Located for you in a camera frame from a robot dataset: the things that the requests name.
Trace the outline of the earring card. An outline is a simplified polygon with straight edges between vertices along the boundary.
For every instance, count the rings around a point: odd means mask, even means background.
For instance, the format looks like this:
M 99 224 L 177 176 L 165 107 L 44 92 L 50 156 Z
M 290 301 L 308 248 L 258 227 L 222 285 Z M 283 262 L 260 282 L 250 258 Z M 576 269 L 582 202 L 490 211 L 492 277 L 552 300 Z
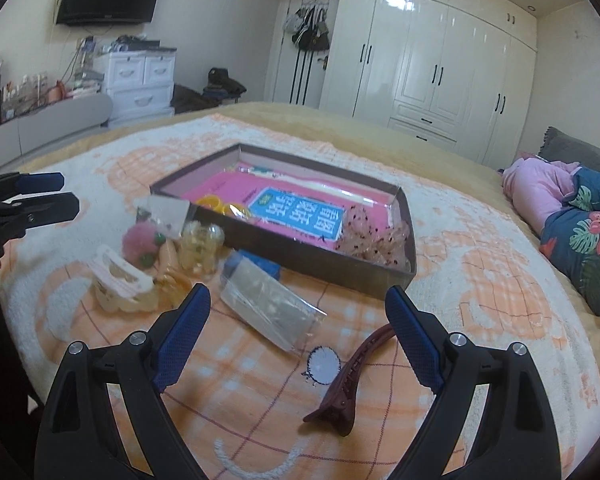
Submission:
M 147 195 L 134 200 L 136 222 L 150 222 L 171 240 L 177 240 L 186 225 L 190 203 L 179 198 Z

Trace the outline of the pearl flower hair clip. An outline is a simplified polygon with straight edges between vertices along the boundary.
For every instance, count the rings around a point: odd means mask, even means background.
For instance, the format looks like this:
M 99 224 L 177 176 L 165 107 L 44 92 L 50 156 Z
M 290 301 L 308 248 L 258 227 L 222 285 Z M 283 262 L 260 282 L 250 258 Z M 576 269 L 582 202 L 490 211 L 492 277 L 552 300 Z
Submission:
M 181 268 L 196 275 L 215 274 L 224 240 L 224 231 L 214 223 L 187 222 L 178 248 Z

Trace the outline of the maroon hair claw clip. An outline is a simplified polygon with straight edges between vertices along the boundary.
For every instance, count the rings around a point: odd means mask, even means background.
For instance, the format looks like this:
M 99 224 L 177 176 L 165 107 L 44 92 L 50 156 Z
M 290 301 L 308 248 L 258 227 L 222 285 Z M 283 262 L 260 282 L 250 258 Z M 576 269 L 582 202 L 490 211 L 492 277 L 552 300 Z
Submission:
M 394 336 L 396 332 L 390 324 L 371 333 L 341 367 L 318 408 L 304 416 L 302 422 L 324 422 L 332 426 L 340 437 L 347 437 L 354 426 L 356 395 L 363 367 L 370 356 Z

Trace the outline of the clear plastic bag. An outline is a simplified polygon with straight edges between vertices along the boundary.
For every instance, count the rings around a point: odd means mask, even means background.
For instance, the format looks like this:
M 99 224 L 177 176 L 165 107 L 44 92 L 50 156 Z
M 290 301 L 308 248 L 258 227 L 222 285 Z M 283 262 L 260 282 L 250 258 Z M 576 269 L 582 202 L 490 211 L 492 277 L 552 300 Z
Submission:
M 221 300 L 279 350 L 299 353 L 327 314 L 280 281 L 260 288 L 222 287 Z

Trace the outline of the polka dot sheer bow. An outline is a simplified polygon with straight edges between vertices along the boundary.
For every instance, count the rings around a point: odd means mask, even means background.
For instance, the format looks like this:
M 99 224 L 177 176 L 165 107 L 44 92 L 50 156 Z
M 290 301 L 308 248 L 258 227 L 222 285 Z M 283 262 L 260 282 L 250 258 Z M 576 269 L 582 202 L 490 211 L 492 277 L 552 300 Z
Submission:
M 376 226 L 370 212 L 360 205 L 346 210 L 341 234 L 334 246 L 340 254 L 368 261 L 378 266 L 411 270 L 405 253 L 405 243 L 411 227 L 405 221 L 395 226 Z

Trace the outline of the blue small jewelry box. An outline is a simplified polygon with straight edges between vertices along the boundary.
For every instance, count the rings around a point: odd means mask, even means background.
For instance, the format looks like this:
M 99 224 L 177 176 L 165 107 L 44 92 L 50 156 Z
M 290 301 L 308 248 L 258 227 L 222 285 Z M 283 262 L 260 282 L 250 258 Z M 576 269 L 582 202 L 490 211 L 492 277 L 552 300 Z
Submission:
M 278 282 L 280 274 L 279 264 L 244 250 L 233 250 L 222 266 L 221 284 L 222 287 L 260 288 Z

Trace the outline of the grey chair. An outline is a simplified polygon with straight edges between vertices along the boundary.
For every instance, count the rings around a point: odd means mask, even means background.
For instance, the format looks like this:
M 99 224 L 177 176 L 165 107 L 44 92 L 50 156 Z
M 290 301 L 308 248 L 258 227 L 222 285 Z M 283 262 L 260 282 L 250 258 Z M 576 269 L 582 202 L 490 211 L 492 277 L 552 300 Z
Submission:
M 68 99 L 0 125 L 0 169 L 57 143 L 105 130 L 112 101 L 103 93 Z

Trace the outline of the white plastic drawer cabinet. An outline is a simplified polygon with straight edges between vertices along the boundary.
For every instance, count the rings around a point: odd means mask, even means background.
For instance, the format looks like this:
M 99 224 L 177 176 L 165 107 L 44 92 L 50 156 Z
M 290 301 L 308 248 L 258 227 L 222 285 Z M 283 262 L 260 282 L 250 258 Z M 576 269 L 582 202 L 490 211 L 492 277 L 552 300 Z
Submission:
M 110 97 L 109 128 L 172 117 L 176 55 L 168 51 L 118 51 L 99 55 L 94 70 L 104 75 Z

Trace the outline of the floral blue quilt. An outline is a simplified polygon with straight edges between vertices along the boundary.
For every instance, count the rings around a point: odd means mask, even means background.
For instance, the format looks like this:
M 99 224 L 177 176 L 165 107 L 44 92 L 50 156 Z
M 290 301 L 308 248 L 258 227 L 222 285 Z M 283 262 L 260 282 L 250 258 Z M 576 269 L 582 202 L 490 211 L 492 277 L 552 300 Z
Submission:
M 582 167 L 571 181 L 573 189 L 544 223 L 540 252 L 600 316 L 600 172 Z

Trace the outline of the pile of dark clothes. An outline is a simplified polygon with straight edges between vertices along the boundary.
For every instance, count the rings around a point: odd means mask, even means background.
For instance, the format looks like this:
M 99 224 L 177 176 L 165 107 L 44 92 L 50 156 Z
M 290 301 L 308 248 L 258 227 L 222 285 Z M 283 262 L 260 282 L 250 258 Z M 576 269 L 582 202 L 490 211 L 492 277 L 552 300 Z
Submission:
M 174 84 L 171 107 L 175 115 L 198 112 L 226 103 L 237 103 L 246 92 L 247 88 L 232 78 L 227 68 L 213 67 L 209 70 L 207 85 L 201 92 Z

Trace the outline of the brown shallow cardboard tray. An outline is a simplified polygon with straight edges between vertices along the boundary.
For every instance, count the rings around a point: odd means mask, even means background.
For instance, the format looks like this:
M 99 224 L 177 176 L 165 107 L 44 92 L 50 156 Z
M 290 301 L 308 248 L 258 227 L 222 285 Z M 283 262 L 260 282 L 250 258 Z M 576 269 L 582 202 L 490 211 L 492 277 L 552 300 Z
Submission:
M 230 248 L 382 298 L 417 273 L 400 186 L 310 158 L 237 143 L 168 174 L 155 195 L 187 200 Z

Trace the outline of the bed with tan sheet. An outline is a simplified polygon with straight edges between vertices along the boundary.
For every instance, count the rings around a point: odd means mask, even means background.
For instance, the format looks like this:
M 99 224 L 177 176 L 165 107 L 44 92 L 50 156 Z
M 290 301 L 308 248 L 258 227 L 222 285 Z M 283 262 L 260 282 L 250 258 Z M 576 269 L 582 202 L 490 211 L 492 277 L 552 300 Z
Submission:
M 0 299 L 24 370 L 47 396 L 68 344 L 119 342 L 146 315 L 109 315 L 88 287 L 87 259 L 118 244 L 150 186 L 236 143 L 340 164 L 404 189 L 415 223 L 417 307 L 480 344 L 528 344 L 542 370 L 573 472 L 600 437 L 600 318 L 540 253 L 498 174 L 391 131 L 300 106 L 231 105 L 71 142 L 26 163 L 64 173 L 81 210 L 9 244 Z M 275 471 L 283 479 L 385 479 L 432 395 L 395 342 L 363 370 L 350 436 L 303 429 L 323 388 L 306 362 L 279 352 L 214 306 L 166 406 L 202 468 L 217 479 Z

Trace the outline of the orange white plaid blanket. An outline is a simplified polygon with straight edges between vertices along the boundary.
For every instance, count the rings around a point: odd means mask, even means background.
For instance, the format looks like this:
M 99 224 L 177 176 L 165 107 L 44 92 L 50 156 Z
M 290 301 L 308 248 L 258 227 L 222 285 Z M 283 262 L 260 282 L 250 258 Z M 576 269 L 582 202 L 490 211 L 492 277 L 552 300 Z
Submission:
M 446 185 L 222 115 L 48 162 L 0 300 L 39 479 L 561 479 L 600 371 L 550 258 Z

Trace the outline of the pink booklet with blue label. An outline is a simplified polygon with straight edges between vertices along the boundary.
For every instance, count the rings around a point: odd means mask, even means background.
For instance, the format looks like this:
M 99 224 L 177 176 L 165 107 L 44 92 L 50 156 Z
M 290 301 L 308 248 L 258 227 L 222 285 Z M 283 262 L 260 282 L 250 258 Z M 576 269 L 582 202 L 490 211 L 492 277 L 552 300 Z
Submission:
M 392 197 L 368 186 L 302 168 L 287 171 L 235 162 L 176 193 L 218 214 L 310 245 L 334 249 L 344 213 L 366 208 L 376 226 L 391 226 Z

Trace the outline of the grey headboard cover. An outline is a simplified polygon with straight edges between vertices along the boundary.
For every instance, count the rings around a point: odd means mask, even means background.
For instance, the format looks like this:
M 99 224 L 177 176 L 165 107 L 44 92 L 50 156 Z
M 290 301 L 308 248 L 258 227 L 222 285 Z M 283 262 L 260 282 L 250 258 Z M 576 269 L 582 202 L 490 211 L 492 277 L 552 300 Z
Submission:
M 578 162 L 581 166 L 600 172 L 600 148 L 568 136 L 555 127 L 548 127 L 538 155 L 549 162 Z

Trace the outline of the white door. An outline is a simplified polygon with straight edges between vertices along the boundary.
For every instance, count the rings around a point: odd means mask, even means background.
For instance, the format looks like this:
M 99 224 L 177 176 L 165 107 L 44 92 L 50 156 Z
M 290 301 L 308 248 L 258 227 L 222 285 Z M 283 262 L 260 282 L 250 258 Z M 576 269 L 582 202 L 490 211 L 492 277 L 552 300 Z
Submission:
M 268 102 L 320 106 L 339 0 L 280 0 L 265 79 Z

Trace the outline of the bags hanging on door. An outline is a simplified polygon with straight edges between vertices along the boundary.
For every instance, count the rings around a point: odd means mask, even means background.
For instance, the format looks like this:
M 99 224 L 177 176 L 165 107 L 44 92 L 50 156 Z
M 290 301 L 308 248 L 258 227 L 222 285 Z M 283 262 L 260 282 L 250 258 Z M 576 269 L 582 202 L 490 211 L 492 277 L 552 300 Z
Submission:
M 330 48 L 326 6 L 302 6 L 290 14 L 283 26 L 285 34 L 302 52 L 325 52 Z

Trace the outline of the white built-in wardrobe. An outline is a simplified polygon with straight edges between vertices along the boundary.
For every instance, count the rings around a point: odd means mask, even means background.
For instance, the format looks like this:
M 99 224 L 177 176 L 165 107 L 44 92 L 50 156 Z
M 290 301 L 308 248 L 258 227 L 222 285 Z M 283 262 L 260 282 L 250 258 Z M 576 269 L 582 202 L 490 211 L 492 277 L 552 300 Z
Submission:
M 535 59 L 535 18 L 508 0 L 339 0 L 317 108 L 502 169 Z

